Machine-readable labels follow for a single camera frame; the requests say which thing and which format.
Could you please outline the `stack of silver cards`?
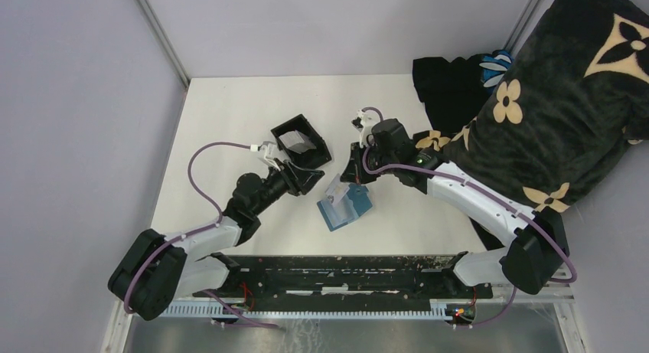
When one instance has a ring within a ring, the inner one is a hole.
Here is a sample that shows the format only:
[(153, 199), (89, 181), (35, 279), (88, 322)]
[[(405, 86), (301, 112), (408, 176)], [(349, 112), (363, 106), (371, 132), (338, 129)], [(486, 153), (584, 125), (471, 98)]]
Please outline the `stack of silver cards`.
[(316, 149), (316, 145), (310, 138), (298, 130), (292, 130), (281, 134), (279, 141), (289, 152), (303, 154), (307, 151)]

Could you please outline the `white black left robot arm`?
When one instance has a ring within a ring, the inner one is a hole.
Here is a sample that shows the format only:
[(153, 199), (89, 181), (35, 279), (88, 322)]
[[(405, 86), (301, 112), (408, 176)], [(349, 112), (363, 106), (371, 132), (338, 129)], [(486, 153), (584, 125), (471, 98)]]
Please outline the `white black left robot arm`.
[(110, 276), (107, 288), (129, 313), (157, 318), (172, 301), (205, 289), (229, 297), (239, 291), (236, 264), (220, 251), (247, 242), (259, 229), (259, 215), (283, 195), (305, 195), (324, 177), (317, 169), (280, 162), (266, 178), (241, 175), (225, 211), (195, 230), (164, 235), (141, 232)]

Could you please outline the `black plastic card bin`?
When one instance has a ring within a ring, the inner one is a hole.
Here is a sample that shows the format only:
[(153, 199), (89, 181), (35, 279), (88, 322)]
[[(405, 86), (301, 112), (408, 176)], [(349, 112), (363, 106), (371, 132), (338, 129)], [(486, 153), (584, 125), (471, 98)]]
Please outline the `black plastic card bin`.
[(298, 167), (318, 169), (332, 161), (332, 155), (322, 136), (303, 114), (270, 129), (279, 148)]

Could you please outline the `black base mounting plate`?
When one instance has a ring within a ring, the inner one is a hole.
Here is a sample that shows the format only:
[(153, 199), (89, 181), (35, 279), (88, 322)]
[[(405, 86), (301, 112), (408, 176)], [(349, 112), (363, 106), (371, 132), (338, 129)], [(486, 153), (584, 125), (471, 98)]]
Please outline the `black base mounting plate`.
[(237, 264), (213, 293), (246, 298), (254, 312), (424, 312), (433, 299), (490, 299), (461, 286), (449, 255), (230, 256)]

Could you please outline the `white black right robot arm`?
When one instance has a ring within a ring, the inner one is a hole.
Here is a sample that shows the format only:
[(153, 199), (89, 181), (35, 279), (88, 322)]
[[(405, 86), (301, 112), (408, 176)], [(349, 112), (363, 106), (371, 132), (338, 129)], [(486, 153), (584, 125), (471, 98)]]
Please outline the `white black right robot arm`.
[(463, 172), (441, 152), (416, 148), (397, 119), (378, 121), (357, 117), (360, 133), (351, 143), (343, 182), (369, 184), (381, 175), (393, 175), (401, 184), (444, 201), (462, 211), (501, 247), (481, 253), (461, 252), (445, 267), (442, 288), (461, 298), (473, 286), (508, 283), (538, 294), (561, 266), (569, 263), (569, 247), (561, 215), (512, 201)]

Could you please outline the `black cloth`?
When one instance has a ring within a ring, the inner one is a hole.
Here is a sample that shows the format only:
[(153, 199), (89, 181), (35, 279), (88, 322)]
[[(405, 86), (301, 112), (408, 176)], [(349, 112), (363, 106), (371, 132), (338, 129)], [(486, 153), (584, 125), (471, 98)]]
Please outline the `black cloth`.
[(453, 136), (480, 112), (491, 93), (483, 87), (486, 57), (423, 57), (413, 60), (412, 79), (419, 101), (434, 130)]

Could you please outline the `black floral fleece blanket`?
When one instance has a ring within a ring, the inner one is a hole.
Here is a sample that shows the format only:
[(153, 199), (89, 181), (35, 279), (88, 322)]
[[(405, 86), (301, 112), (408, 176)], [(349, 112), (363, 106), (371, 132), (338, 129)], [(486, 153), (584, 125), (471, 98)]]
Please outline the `black floral fleece blanket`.
[(561, 213), (648, 138), (648, 16), (630, 0), (554, 0), (512, 57), (474, 119), (424, 143), (503, 196)]

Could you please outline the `blue leather card holder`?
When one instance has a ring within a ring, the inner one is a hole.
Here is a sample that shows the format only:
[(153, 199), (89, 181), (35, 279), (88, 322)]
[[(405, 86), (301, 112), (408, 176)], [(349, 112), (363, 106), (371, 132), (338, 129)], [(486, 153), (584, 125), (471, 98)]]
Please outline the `blue leather card holder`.
[(317, 207), (327, 228), (333, 232), (358, 220), (373, 207), (373, 203), (366, 186), (350, 184), (348, 193), (337, 206), (331, 206), (324, 197)]

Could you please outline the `blue white patterned cloth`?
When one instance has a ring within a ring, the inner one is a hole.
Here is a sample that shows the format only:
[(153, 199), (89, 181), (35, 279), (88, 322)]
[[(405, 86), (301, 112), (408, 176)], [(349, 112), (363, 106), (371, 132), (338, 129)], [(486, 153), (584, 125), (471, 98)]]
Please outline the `blue white patterned cloth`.
[(479, 63), (483, 88), (492, 91), (503, 79), (514, 58), (504, 50), (497, 50), (482, 56)]

